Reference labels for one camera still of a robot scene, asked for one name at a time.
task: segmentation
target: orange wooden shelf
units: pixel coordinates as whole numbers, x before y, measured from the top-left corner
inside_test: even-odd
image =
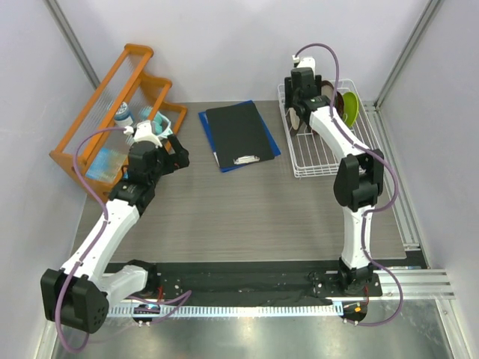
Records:
[[[152,56],[153,50],[148,46],[126,44],[120,57],[73,121],[58,146],[50,152],[50,157],[79,185],[81,185],[80,181],[73,170],[74,150],[84,138],[94,131],[115,126],[113,117],[122,102],[129,105],[134,102],[137,108],[152,107],[148,120],[152,120],[158,110],[176,112],[178,113],[177,119],[172,121],[173,133],[177,134],[180,130],[187,109],[183,105],[165,100],[172,86],[170,80],[152,76],[145,71]],[[111,132],[98,134],[83,147],[83,151],[78,157],[79,168],[83,176],[88,172],[110,134]],[[86,178],[86,181],[106,202],[109,192],[120,178],[121,171],[118,171],[113,182],[102,182],[91,178]]]

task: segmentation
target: clipboard clip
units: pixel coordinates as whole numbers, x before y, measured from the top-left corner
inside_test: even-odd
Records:
[[[248,163],[259,162],[260,158],[257,156],[243,156],[234,160],[235,165],[247,165]]]

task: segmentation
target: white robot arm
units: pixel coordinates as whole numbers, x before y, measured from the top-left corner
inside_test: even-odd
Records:
[[[353,139],[354,143],[360,144],[364,148],[368,148],[365,144],[360,142],[351,130],[344,124],[342,119],[338,116],[336,109],[333,109],[335,117],[338,123],[343,128],[343,131]],[[352,146],[344,136],[340,133],[339,129],[331,121],[331,115],[329,113],[329,107],[318,108],[315,112],[311,113],[309,120],[309,126],[321,135],[323,140],[331,148],[336,158],[342,159],[348,156],[358,156],[364,154],[364,152],[358,150]],[[361,222],[363,214],[374,206],[366,205],[353,211],[348,206],[343,207],[344,214],[344,248],[341,254],[341,259],[344,264],[349,268],[362,268],[369,264],[369,259],[364,255],[361,245]],[[372,219],[372,213],[367,214],[367,226],[366,226],[366,250],[369,252],[370,241],[370,223]]]
[[[290,109],[294,122],[299,121],[299,126],[302,123],[310,126],[328,144],[336,158],[341,159],[333,189],[336,200],[343,207],[344,249],[339,259],[339,275],[343,291],[349,295],[362,292],[373,277],[373,266],[364,251],[369,253],[370,210],[382,193],[384,167],[374,157],[352,145],[358,144],[369,150],[344,124],[335,108],[333,121],[329,98],[321,96],[321,76],[311,67],[314,62],[307,59],[295,59],[291,77],[284,80],[285,107]],[[383,157],[380,150],[372,152]],[[364,238],[361,234],[363,217],[366,219]]]
[[[90,334],[100,329],[109,307],[133,293],[148,296],[157,290],[159,278],[154,264],[132,260],[110,277],[103,278],[103,273],[121,240],[153,199],[159,178],[189,165],[188,151],[176,136],[168,136],[174,150],[169,154],[149,120],[135,128],[127,127],[124,132],[134,135],[134,143],[129,149],[127,177],[113,187],[106,203],[108,222],[102,215],[61,269],[47,269],[40,280],[46,318],[54,321],[61,287],[72,275],[61,305],[61,324]],[[103,226],[104,231],[94,242]]]

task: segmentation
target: green plate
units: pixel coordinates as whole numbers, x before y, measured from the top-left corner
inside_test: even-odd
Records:
[[[344,114],[343,121],[349,128],[353,127],[358,118],[359,113],[359,99],[352,92],[346,92],[343,95],[344,100]]]

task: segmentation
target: metal floor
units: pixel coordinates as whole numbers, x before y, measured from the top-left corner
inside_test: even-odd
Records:
[[[396,301],[371,302],[367,321],[382,320],[396,307]],[[115,335],[132,322],[116,320],[91,338],[110,340],[89,343],[79,355],[57,342],[52,358],[453,358],[435,301],[406,301],[402,313],[380,328],[355,328],[335,316],[181,319]],[[70,331],[69,341],[77,346],[84,335]]]
[[[336,260],[344,225],[334,176],[294,178],[278,102],[256,105],[281,155],[226,174],[216,165],[198,112],[229,103],[186,105],[179,138],[191,165],[161,178],[156,197],[112,262]],[[387,200],[383,195],[379,205]],[[74,250],[99,216],[100,208],[88,199]],[[405,257],[391,210],[373,217],[371,251],[379,259]]]

